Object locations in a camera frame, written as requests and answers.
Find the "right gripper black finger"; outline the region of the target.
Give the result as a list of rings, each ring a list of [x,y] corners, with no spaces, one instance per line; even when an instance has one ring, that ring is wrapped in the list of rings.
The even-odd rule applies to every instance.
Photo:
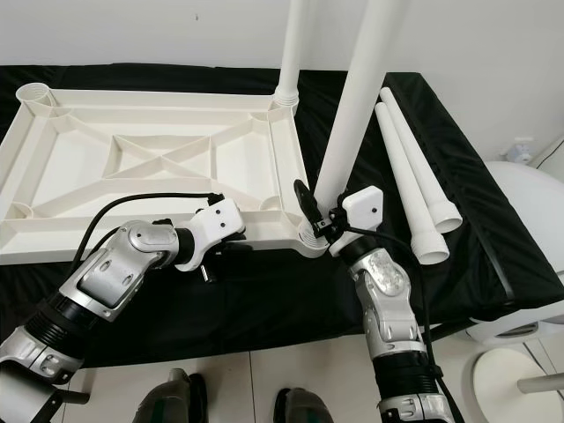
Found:
[[[308,186],[302,180],[295,180],[293,182],[293,189],[306,221],[311,226],[318,226],[319,222],[323,221],[323,214],[321,209],[318,208],[313,192],[308,189]]]

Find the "white plastic table top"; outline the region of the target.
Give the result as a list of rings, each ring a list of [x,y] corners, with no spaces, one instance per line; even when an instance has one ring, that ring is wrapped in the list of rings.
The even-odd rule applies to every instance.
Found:
[[[322,256],[293,182],[307,180],[293,108],[270,95],[17,90],[0,152],[0,263],[68,262],[93,217],[93,240],[131,220],[189,221],[220,193],[253,249]]]

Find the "black table cloth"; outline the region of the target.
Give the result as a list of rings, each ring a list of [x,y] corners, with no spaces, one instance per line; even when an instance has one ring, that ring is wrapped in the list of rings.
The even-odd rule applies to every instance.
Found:
[[[5,65],[0,116],[8,128],[18,109],[16,90],[29,82],[55,89],[271,95],[277,80],[274,69]],[[427,299],[431,322],[487,321],[564,300],[544,253],[434,88],[416,72],[388,73],[384,85],[464,218],[446,237],[448,261],[424,267],[423,285],[412,289],[414,301]],[[360,333],[361,315],[353,282],[333,257],[254,251],[227,258],[221,281],[212,285],[195,273],[153,271],[97,336],[85,363],[125,366],[322,341]]]

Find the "grey robot left foot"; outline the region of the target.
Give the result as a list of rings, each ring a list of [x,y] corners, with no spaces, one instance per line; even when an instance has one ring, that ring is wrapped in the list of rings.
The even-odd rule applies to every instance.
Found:
[[[132,423],[194,423],[192,399],[189,375],[173,369],[166,382],[157,384],[141,400]]]

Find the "grey robot foot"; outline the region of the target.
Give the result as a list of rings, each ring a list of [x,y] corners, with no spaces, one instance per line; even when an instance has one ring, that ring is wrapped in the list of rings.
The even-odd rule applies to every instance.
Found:
[[[285,388],[275,398],[271,423],[335,423],[327,405],[315,392]]]
[[[173,369],[166,382],[157,384],[141,400],[132,423],[194,423],[192,399],[189,375]]]

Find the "grey robot right foot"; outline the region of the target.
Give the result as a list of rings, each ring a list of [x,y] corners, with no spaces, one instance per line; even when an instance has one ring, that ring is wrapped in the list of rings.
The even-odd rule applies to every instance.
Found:
[[[315,392],[285,388],[275,398],[271,423],[335,423],[327,405]]]

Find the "white dome-shaped appliance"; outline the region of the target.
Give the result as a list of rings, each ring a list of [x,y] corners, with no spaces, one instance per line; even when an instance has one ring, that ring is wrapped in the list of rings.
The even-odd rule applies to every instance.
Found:
[[[521,222],[553,269],[553,282],[564,287],[564,180],[527,165],[488,161],[487,168],[516,207]],[[469,338],[487,345],[531,341],[564,333],[564,300],[523,308],[494,321],[476,321]]]

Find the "white round base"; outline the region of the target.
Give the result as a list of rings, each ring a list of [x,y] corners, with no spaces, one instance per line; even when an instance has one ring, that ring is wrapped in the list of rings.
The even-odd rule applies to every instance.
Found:
[[[487,423],[564,423],[559,391],[524,394],[516,382],[553,375],[536,360],[511,349],[484,352],[472,367],[472,392]]]

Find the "grey metal rod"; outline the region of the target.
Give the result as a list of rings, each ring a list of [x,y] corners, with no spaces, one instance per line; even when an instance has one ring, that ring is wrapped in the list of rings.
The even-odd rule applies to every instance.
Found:
[[[564,390],[564,372],[518,380],[516,387],[524,394]]]

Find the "small white wall device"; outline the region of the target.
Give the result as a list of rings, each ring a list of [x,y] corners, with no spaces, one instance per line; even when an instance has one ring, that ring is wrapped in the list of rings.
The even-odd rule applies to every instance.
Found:
[[[504,154],[505,161],[512,164],[528,165],[533,159],[531,144],[533,137],[515,137],[513,144]]]

